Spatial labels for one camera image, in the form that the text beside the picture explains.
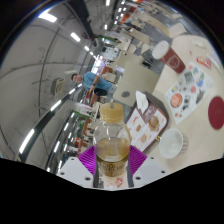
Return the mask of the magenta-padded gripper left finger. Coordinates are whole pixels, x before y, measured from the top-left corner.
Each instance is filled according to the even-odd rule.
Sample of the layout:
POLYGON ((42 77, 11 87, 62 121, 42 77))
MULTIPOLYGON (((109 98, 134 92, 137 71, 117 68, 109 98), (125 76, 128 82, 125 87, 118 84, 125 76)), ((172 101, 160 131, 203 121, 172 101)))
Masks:
POLYGON ((84 188, 97 188, 99 171, 95 148, 91 146, 78 157, 70 157, 57 175, 84 188))

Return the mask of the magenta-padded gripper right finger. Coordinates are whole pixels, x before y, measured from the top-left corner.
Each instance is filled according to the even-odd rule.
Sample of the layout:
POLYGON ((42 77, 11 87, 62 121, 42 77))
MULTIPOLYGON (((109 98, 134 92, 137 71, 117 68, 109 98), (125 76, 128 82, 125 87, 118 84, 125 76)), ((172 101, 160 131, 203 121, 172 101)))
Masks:
POLYGON ((165 168, 154 157, 148 157, 139 149, 130 146, 127 165, 127 182, 130 188, 140 188, 167 175, 165 168))

